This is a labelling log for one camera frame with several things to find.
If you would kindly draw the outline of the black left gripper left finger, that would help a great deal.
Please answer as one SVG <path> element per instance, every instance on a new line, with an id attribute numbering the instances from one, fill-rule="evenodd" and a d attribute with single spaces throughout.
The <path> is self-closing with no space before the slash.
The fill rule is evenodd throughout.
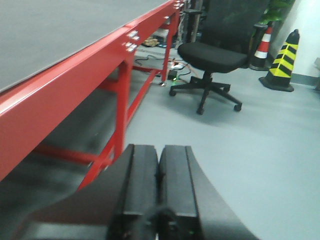
<path id="1" fill-rule="evenodd" d="M 158 156 L 152 145 L 130 144 L 90 184 L 30 213 L 14 240 L 120 240 L 157 204 Z"/>

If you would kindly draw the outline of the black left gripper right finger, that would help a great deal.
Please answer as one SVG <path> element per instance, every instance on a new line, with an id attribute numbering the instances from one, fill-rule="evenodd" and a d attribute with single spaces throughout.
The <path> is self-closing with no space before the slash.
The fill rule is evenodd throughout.
<path id="1" fill-rule="evenodd" d="M 190 146 L 166 145 L 159 162 L 161 240 L 256 240 L 201 169 Z"/>

